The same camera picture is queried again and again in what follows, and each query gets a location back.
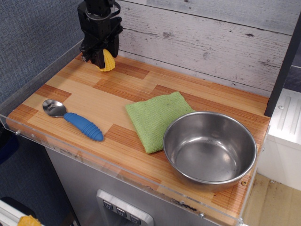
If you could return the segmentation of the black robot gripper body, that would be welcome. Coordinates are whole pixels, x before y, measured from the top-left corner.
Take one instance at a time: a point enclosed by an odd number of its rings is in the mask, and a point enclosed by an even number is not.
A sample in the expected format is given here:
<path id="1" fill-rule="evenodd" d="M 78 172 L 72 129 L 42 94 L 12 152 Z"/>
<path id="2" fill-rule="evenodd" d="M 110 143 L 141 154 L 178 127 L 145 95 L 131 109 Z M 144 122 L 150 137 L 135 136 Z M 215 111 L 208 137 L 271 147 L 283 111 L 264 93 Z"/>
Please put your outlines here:
<path id="1" fill-rule="evenodd" d="M 91 58 L 94 50 L 106 49 L 108 40 L 123 31 L 121 6 L 114 0 L 84 0 L 77 8 L 84 40 L 80 51 L 84 58 Z"/>

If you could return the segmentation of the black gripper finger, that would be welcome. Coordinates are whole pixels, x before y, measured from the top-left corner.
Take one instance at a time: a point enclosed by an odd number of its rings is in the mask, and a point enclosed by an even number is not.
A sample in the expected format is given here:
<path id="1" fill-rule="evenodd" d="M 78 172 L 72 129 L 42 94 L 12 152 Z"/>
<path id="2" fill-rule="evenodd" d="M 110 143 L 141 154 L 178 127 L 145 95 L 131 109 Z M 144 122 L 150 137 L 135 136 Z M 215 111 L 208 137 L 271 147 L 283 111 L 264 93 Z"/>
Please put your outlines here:
<path id="1" fill-rule="evenodd" d="M 110 52 L 113 57 L 118 56 L 119 52 L 119 36 L 116 35 L 112 39 L 108 40 L 108 46 L 106 49 Z"/>
<path id="2" fill-rule="evenodd" d="M 94 50 L 90 61 L 99 68 L 105 68 L 105 59 L 103 49 Z"/>

